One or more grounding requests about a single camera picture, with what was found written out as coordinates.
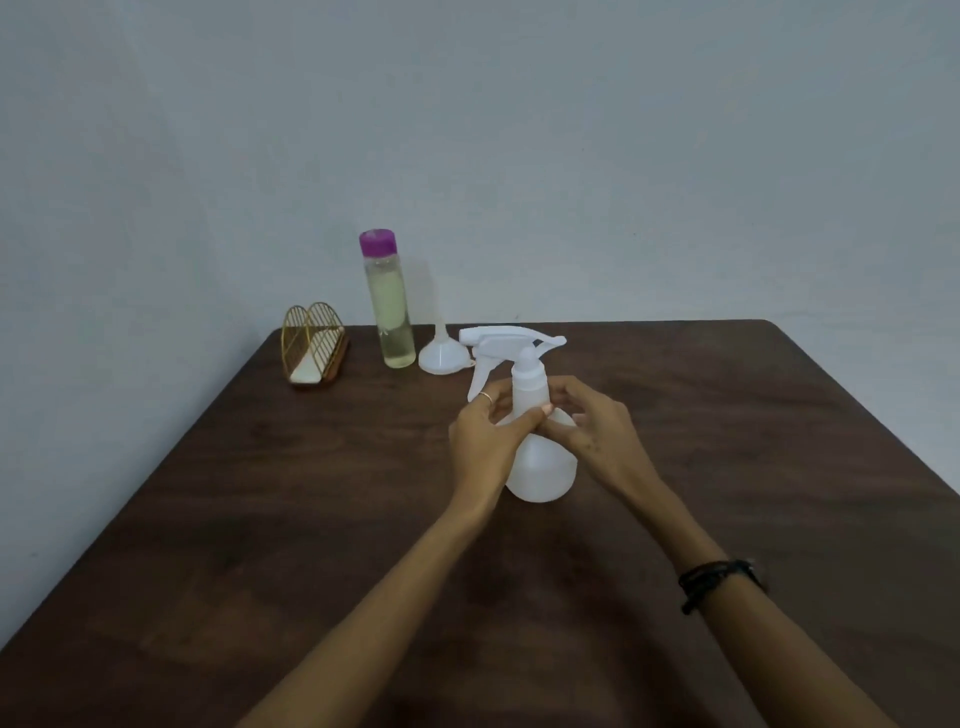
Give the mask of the person's left hand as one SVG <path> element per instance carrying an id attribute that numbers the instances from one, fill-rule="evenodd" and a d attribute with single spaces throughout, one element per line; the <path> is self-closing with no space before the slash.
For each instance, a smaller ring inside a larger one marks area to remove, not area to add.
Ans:
<path id="1" fill-rule="evenodd" d="M 497 432 L 498 416 L 512 411 L 512 392 L 509 379 L 487 383 L 449 429 L 454 480 L 450 507 L 478 525 L 486 524 L 494 512 L 524 440 Z"/>

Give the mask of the white trigger spray head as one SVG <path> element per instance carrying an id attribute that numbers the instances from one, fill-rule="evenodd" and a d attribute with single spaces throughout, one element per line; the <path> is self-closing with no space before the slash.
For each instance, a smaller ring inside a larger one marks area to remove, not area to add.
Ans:
<path id="1" fill-rule="evenodd" d="M 470 403 L 487 386 L 491 373 L 504 362 L 510 362 L 512 394 L 520 403 L 513 407 L 516 415 L 549 401 L 547 374 L 542 357 L 565 346 L 565 336 L 550 336 L 532 328 L 490 324 L 462 328 L 459 341 L 471 349 L 474 358 L 473 377 L 466 400 Z"/>

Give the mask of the person's right forearm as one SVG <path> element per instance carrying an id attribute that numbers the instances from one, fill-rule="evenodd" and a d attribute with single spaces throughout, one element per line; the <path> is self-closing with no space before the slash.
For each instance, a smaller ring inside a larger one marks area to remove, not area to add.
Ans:
<path id="1" fill-rule="evenodd" d="M 679 576 L 728 555 L 658 479 L 618 495 Z M 769 728 L 899 728 L 749 577 L 726 577 L 698 612 Z"/>

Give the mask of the person's left forearm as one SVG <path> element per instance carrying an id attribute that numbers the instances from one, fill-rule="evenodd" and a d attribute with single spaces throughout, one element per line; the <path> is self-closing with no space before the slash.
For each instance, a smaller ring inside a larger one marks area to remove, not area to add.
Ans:
<path id="1" fill-rule="evenodd" d="M 357 728 L 498 498 L 456 496 L 361 602 L 236 728 Z"/>

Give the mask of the clear bottle with purple cap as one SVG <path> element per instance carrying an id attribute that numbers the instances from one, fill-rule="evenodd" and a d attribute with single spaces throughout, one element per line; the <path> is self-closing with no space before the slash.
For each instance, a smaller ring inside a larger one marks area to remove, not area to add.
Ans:
<path id="1" fill-rule="evenodd" d="M 382 357 L 390 369 L 404 369 L 417 352 L 396 236 L 374 228 L 358 240 Z"/>

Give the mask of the white plastic funnel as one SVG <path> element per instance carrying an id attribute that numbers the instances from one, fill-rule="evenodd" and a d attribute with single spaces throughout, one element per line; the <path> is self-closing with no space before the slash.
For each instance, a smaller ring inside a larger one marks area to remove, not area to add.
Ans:
<path id="1" fill-rule="evenodd" d="M 420 350 L 416 362 L 433 376 L 448 376 L 474 367 L 470 349 L 451 337 L 441 321 L 435 323 L 433 338 Z"/>

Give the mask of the translucent white spray bottle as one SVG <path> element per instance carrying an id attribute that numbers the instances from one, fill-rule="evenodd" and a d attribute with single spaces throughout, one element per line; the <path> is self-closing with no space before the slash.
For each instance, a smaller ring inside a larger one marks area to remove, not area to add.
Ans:
<path id="1" fill-rule="evenodd" d="M 566 448 L 531 433 L 516 452 L 506 489 L 526 503 L 554 502 L 570 491 L 577 468 L 577 458 Z"/>

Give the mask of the person's right hand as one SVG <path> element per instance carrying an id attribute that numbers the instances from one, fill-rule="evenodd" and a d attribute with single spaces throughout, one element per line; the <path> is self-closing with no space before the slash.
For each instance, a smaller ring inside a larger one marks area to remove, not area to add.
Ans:
<path id="1" fill-rule="evenodd" d="M 572 375 L 548 378 L 550 401 L 589 418 L 589 455 L 577 458 L 595 480 L 644 513 L 666 492 L 627 406 Z"/>

